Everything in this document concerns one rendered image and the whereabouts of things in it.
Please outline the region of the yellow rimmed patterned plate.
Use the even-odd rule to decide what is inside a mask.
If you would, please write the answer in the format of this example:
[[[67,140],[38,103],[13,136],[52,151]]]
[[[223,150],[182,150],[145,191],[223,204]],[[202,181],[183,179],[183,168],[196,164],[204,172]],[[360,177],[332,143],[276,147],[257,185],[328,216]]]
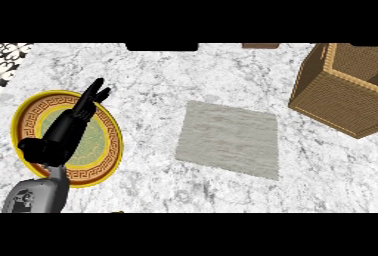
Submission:
[[[40,138],[65,109],[74,107],[80,94],[50,90],[34,94],[15,111],[10,137],[15,152],[33,173],[46,178],[47,169],[24,159],[18,143],[24,138]],[[87,124],[75,153],[65,164],[72,188],[84,188],[103,182],[112,175],[123,158],[123,135],[117,121],[106,108],[96,103],[96,113]]]

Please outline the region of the brown wicker basket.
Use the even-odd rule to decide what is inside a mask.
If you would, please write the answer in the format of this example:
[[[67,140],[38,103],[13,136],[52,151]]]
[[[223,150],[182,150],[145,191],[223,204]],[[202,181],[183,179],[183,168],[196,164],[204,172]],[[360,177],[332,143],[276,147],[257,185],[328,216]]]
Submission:
[[[288,107],[360,139],[378,132],[378,46],[318,43]]]

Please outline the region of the black appliance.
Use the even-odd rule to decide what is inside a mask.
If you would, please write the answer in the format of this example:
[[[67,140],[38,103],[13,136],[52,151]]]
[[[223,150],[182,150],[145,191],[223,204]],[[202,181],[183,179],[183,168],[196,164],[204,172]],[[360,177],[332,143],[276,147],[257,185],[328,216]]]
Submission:
[[[198,50],[196,43],[127,43],[126,47],[130,51],[183,51],[195,52]]]

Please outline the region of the black and white patterned object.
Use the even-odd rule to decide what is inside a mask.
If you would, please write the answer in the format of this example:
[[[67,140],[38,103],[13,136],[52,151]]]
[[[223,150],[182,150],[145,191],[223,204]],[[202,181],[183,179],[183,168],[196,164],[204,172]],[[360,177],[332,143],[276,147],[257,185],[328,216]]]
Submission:
[[[0,87],[7,85],[31,46],[31,43],[0,43]]]

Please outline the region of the brown wooden block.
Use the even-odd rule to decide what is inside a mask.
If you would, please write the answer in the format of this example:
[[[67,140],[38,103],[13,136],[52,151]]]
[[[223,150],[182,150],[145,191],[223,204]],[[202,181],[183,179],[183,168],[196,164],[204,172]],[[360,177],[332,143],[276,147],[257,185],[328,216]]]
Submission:
[[[276,49],[281,43],[242,43],[244,49]]]

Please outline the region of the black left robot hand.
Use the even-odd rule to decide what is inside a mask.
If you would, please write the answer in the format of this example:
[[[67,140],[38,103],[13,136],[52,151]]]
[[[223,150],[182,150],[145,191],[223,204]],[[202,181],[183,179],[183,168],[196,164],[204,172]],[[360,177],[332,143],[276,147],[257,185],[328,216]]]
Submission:
[[[100,103],[109,96],[111,88],[100,90],[103,78],[98,78],[86,89],[78,102],[67,109],[52,123],[41,138],[24,138],[18,148],[24,152],[24,159],[30,163],[58,167],[74,155],[87,123],[96,113],[95,103]]]

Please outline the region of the grey rectangular placemat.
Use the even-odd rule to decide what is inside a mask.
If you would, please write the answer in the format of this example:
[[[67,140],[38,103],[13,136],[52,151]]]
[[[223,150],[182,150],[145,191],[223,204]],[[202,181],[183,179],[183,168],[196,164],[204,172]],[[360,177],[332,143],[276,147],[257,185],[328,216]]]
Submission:
[[[189,101],[176,159],[278,180],[276,116]]]

